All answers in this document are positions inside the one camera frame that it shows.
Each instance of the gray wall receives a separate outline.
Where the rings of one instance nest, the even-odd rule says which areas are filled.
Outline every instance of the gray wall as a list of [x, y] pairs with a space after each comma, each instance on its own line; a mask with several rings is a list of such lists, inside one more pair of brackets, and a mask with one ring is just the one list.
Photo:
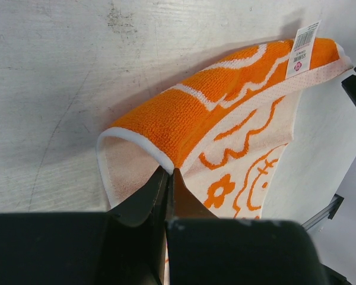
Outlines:
[[313, 233], [321, 260], [356, 285], [356, 158], [337, 194], [344, 202], [333, 220]]

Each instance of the barcode label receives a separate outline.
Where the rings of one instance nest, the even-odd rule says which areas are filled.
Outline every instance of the barcode label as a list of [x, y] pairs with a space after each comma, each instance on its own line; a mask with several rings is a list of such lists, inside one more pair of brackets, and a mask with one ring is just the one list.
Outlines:
[[304, 34], [300, 34], [297, 40], [297, 43], [295, 44], [294, 49], [299, 49], [302, 48], [303, 46], [309, 44], [311, 40], [313, 39], [314, 35], [314, 30], [309, 30], [305, 32]]
[[291, 49], [286, 78], [310, 69], [311, 55], [319, 24], [320, 21], [298, 30]]

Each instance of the orange and white towel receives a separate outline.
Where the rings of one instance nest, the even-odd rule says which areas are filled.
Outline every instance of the orange and white towel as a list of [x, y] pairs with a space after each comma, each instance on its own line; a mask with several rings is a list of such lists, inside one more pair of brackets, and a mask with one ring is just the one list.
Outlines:
[[352, 68], [316, 39], [310, 70], [285, 79], [292, 40], [235, 52], [162, 92], [104, 131], [98, 164], [111, 208], [160, 164], [220, 217], [259, 218], [279, 158], [293, 139], [302, 89]]

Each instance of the orange pattern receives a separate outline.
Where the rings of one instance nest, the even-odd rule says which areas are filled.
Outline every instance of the orange pattern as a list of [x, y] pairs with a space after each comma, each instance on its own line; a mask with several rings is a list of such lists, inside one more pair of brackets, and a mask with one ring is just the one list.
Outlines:
[[221, 140], [222, 138], [225, 138], [231, 134], [233, 134], [234, 132], [238, 131], [239, 129], [241, 129], [243, 127], [243, 125], [245, 125], [249, 119], [251, 117], [253, 117], [253, 115], [257, 112], [257, 110], [253, 110], [249, 113], [248, 117], [246, 117], [241, 123], [239, 123], [238, 125], [234, 126], [233, 128], [229, 129], [226, 132], [221, 132], [220, 134], [218, 134], [215, 138], [214, 141], [218, 141]]
[[218, 164], [213, 164], [211, 162], [209, 162], [207, 159], [206, 159], [206, 156], [204, 153], [201, 153], [199, 155], [199, 159], [200, 161], [209, 169], [211, 170], [214, 170], [214, 169], [217, 169], [219, 167], [222, 167], [224, 166], [228, 160], [229, 160], [229, 157], [233, 157], [234, 159], [240, 159], [242, 158], [243, 156], [245, 156], [248, 151], [249, 151], [249, 139], [252, 135], [257, 135], [257, 134], [260, 134], [264, 129], [266, 129], [269, 124], [271, 123], [272, 119], [273, 119], [273, 116], [274, 116], [274, 112], [275, 112], [275, 108], [276, 106], [283, 100], [284, 96], [282, 96], [281, 98], [275, 100], [273, 103], [272, 103], [272, 107], [271, 107], [271, 112], [270, 112], [270, 115], [269, 115], [269, 119], [266, 121], [266, 123], [264, 124], [264, 126], [262, 126], [261, 128], [259, 129], [251, 129], [250, 131], [248, 131], [246, 137], [245, 137], [245, 142], [244, 142], [244, 148], [242, 151], [234, 151], [230, 148], [226, 148], [224, 150], [224, 154], [223, 154], [223, 158], [221, 160], [220, 163]]
[[[198, 142], [224, 116], [261, 91], [285, 81], [292, 46], [292, 40], [268, 43], [255, 62], [236, 69], [205, 69], [182, 82], [194, 91], [194, 95], [172, 87], [121, 117], [112, 126], [148, 138], [175, 167], [180, 167]], [[258, 55], [258, 49], [256, 46], [247, 48], [219, 62], [243, 61]], [[315, 40], [310, 69], [338, 59], [338, 48], [333, 40]], [[257, 84], [257, 87], [251, 88], [250, 84]], [[223, 107], [231, 100], [235, 101]], [[211, 102], [219, 103], [209, 109]]]
[[273, 159], [271, 162], [268, 162], [267, 160], [265, 160], [265, 166], [263, 169], [258, 168], [259, 174], [257, 175], [257, 177], [254, 179], [252, 186], [250, 187], [250, 191], [249, 191], [249, 195], [248, 195], [248, 200], [247, 200], [247, 207], [250, 211], [255, 211], [258, 209], [261, 209], [261, 206], [253, 206], [252, 205], [252, 195], [253, 195], [253, 190], [256, 186], [256, 182], [259, 180], [260, 176], [262, 174], [267, 175], [268, 172], [266, 171], [269, 167], [273, 168], [274, 163], [276, 163], [278, 161], [278, 159]]
[[[220, 208], [223, 203], [225, 196], [232, 193], [233, 189], [235, 189], [235, 183], [231, 182], [231, 175], [224, 175], [219, 181], [214, 182], [207, 190], [208, 198], [204, 202], [204, 206], [207, 208], [211, 208], [214, 205], [215, 208]], [[217, 189], [223, 188], [221, 195], [215, 196], [215, 192]]]
[[[269, 150], [266, 154], [264, 154], [263, 156], [261, 156], [260, 158], [258, 158], [258, 159], [248, 168], [248, 171], [247, 171], [247, 174], [246, 174], [245, 180], [244, 180], [244, 186], [243, 186], [243, 188], [240, 190], [240, 192], [236, 195], [236, 197], [235, 197], [235, 199], [234, 199], [234, 201], [233, 201], [232, 207], [236, 210], [236, 213], [235, 213], [235, 215], [234, 215], [234, 218], [237, 217], [238, 213], [239, 213], [240, 210], [241, 210], [241, 208], [237, 205], [237, 200], [238, 200], [238, 198], [240, 197], [240, 195], [245, 191], [245, 189], [246, 189], [247, 186], [248, 186], [248, 178], [249, 178], [249, 174], [250, 174], [251, 170], [252, 170], [259, 162], [261, 162], [262, 160], [266, 159], [273, 151], [275, 151], [275, 150], [276, 150], [277, 148], [279, 148], [279, 147], [282, 147], [283, 145], [279, 145], [279, 146], [277, 146], [277, 147], [275, 147], [275, 148]], [[266, 167], [266, 165], [269, 166], [269, 165], [272, 165], [272, 164], [273, 164], [272, 161], [271, 161], [271, 162], [266, 161], [266, 162], [265, 162], [265, 167]], [[250, 197], [252, 197], [251, 194], [248, 196], [249, 204], [250, 204]]]

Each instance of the hand towel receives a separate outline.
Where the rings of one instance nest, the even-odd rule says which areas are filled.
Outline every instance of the hand towel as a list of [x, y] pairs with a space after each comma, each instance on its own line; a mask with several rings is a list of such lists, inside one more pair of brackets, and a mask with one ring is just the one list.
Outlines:
[[242, 49], [114, 121], [97, 159], [113, 208], [160, 164], [219, 217], [261, 217], [279, 158], [293, 140], [301, 91], [352, 68], [343, 49], [317, 38], [310, 69], [285, 78], [293, 40]]

